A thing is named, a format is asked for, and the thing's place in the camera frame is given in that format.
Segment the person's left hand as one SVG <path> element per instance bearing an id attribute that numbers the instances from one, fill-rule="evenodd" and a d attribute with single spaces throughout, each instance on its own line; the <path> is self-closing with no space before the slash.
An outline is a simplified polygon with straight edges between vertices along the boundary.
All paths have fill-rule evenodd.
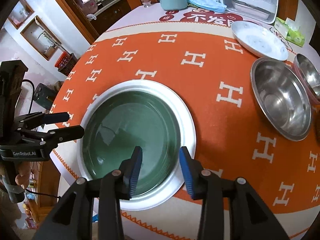
<path id="1" fill-rule="evenodd" d="M 10 164 L 14 165 L 14 168 L 17 171 L 15 181 L 16 184 L 21 186 L 23 189 L 26 189 L 29 185 L 29 178 L 30 178 L 30 162 L 23 161 L 23 162 L 10 162 Z"/>

